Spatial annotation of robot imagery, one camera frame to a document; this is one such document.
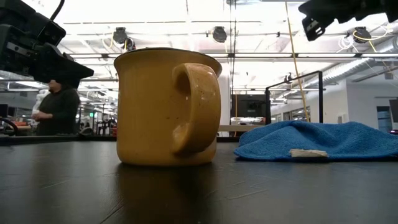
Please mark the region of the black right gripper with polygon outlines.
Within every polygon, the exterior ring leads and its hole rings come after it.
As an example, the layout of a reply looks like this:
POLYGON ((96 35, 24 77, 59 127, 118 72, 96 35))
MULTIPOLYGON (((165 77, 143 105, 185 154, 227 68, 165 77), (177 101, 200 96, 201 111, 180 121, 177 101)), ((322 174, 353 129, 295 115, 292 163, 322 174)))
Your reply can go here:
POLYGON ((323 35, 335 20, 341 24, 352 18, 360 21, 384 13, 388 22, 394 22, 398 19, 398 0, 308 0, 298 10, 305 14, 302 25, 311 42, 323 35))

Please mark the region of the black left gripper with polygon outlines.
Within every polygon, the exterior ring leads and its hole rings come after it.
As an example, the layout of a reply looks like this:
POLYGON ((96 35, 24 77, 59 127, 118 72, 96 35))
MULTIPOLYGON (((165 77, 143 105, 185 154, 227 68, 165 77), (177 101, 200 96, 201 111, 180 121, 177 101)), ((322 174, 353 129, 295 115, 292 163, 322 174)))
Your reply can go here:
POLYGON ((47 18, 22 0, 0 0, 0 70, 78 88, 94 71, 39 40, 47 18))

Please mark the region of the wooden shelf with black frame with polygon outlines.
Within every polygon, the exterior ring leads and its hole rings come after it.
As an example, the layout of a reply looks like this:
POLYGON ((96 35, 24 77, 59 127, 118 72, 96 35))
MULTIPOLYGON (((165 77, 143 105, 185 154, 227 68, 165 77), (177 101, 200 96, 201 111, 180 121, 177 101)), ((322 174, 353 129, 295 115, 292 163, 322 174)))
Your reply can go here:
MULTIPOLYGON (((275 86, 279 86, 288 82, 296 81, 299 79, 304 79, 305 77, 311 76, 311 75, 317 75, 318 76, 318 88, 315 89, 315 91, 318 92, 318 112, 319 112, 319 122, 323 123, 323 91, 325 90, 323 88, 323 72, 321 71, 315 71, 312 73, 308 73, 306 75, 302 76, 297 76, 295 78, 292 78, 290 80, 286 80, 283 82, 279 82, 276 84, 273 84, 271 86, 268 86, 264 89, 265 92, 265 105, 266 105, 266 122, 265 125, 271 124, 271 90, 272 91, 277 91, 280 90, 280 88, 275 88, 275 86)), ((220 125, 218 128, 219 132, 247 132, 255 128, 260 128, 262 125, 220 125)))

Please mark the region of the large mustard yellow mug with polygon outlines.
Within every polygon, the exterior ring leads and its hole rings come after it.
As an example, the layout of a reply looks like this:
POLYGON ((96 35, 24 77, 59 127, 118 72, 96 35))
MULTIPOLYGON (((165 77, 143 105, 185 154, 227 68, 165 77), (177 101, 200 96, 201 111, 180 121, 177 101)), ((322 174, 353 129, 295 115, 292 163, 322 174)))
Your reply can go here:
POLYGON ((221 119, 222 66, 199 52, 145 48, 118 56, 117 155, 125 164, 212 161, 221 119))

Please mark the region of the blue terry towel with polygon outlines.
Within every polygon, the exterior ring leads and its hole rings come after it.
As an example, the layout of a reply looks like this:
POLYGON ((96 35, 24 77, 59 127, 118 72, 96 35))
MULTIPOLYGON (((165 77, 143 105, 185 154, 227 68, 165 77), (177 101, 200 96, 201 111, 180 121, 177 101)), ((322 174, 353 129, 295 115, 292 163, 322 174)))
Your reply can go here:
POLYGON ((281 121, 244 133, 234 154, 251 161, 293 161, 292 149, 324 151, 328 161, 398 157, 398 136, 361 123, 281 121))

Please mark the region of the white robot figure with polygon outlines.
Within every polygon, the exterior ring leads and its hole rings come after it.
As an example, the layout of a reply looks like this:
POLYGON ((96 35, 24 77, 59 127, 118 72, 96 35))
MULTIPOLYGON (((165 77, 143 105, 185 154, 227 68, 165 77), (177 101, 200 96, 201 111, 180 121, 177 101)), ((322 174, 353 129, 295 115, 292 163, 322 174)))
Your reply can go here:
POLYGON ((49 94, 48 90, 40 90, 36 96, 35 105, 32 108, 32 114, 36 114, 39 112, 39 107, 43 99, 49 94))

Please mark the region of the person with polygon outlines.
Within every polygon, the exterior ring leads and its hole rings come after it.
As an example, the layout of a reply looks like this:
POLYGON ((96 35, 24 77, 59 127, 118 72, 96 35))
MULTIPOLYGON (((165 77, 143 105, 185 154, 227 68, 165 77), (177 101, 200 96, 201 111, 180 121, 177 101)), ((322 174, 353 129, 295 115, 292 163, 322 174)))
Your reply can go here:
POLYGON ((74 87, 61 81, 50 80, 48 86, 49 94, 40 103, 38 112, 32 115, 38 122, 36 135, 75 134, 80 96, 74 87))

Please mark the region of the black monitor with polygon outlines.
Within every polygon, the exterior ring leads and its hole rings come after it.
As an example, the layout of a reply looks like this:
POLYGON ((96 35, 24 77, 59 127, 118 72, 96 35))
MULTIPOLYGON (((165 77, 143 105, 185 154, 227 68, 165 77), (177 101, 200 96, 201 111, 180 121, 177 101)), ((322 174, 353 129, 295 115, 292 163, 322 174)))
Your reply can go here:
POLYGON ((266 116, 265 95, 232 95, 231 117, 258 118, 266 116))

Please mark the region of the white column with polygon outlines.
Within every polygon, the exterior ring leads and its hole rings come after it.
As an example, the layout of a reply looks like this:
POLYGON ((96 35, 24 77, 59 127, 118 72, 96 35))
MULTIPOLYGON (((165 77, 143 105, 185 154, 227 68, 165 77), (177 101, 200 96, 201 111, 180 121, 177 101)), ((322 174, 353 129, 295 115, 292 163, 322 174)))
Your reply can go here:
POLYGON ((218 78, 221 95, 221 126, 229 126, 230 118, 230 104, 231 104, 231 87, 230 78, 228 74, 221 74, 218 78))

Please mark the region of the dark wall screen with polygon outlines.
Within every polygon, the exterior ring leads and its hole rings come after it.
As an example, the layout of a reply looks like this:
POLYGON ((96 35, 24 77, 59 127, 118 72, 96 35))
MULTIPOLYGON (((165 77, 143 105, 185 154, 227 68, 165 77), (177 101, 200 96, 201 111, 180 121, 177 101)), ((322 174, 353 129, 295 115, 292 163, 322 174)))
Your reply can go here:
POLYGON ((393 122, 398 123, 398 98, 394 100, 389 100, 389 104, 391 109, 392 120, 393 122))

